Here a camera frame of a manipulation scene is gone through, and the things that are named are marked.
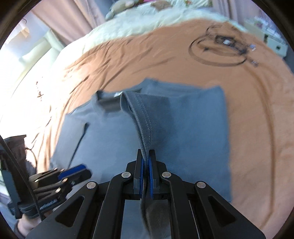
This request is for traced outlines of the person's left hand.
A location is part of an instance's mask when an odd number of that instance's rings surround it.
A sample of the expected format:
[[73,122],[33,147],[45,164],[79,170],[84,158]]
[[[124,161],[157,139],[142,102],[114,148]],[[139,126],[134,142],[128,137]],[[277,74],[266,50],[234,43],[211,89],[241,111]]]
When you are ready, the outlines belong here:
[[32,219],[23,214],[22,217],[17,220],[13,231],[17,238],[26,238],[26,236],[40,223],[40,217]]

